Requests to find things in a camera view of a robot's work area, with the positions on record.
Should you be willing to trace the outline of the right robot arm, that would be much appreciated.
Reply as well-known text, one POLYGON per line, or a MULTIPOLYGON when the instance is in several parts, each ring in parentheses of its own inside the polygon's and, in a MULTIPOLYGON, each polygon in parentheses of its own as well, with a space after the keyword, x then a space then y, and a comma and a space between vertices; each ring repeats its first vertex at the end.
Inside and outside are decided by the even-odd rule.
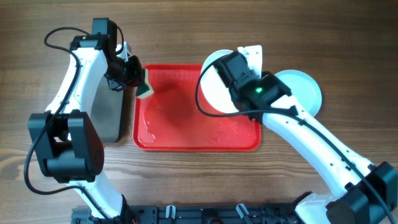
POLYGON ((263 71, 259 52, 226 51, 202 69, 201 88, 218 116, 246 115, 287 141, 320 175, 328 194, 308 192, 294 205, 304 223, 379 223, 397 206, 397 172, 341 142, 315 115, 315 80, 298 70, 263 71))

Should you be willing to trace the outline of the yellow green sponge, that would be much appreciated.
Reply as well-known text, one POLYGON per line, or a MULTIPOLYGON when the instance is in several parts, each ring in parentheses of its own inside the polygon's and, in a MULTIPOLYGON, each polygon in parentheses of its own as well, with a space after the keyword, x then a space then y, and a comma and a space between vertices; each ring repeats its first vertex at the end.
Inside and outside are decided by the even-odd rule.
POLYGON ((136 88, 136 98, 145 99, 151 96, 154 93, 154 90, 149 81, 149 72, 148 69, 144 69, 144 83, 139 85, 136 88))

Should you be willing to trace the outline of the light blue plate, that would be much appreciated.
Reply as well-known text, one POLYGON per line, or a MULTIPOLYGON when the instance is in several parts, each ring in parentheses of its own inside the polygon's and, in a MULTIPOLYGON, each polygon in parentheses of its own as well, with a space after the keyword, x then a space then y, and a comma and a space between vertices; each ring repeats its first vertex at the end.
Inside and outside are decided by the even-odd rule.
POLYGON ((276 77, 284 82, 296 96, 298 102, 315 116, 322 107, 322 92, 318 83, 308 74, 299 70, 283 70, 276 77))

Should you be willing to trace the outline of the white round plate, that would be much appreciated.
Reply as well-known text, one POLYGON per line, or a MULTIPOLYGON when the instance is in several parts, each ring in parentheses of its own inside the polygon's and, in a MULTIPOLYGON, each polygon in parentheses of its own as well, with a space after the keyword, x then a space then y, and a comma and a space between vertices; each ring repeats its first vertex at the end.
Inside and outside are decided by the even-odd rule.
POLYGON ((222 79, 218 75, 213 62, 223 56, 227 56, 232 53, 232 50, 218 50, 213 52, 205 60, 202 66, 202 72, 209 67, 200 80, 200 88, 206 99, 206 102, 213 108, 214 112, 217 113, 235 113, 238 109, 231 101, 228 88, 224 85, 222 79))

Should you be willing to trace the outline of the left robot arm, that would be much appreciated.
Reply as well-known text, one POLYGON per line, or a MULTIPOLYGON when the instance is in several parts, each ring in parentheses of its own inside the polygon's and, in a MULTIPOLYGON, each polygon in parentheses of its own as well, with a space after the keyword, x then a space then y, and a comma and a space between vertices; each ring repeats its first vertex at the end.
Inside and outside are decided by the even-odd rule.
POLYGON ((124 195, 103 172, 104 147, 90 115, 101 79, 113 91, 134 87, 144 99, 154 92, 149 73, 108 18, 93 19, 92 30, 81 30, 67 53, 70 64, 56 97, 29 118, 28 156, 37 158, 43 175, 61 184, 61 191, 75 190, 95 223, 137 223, 124 195))

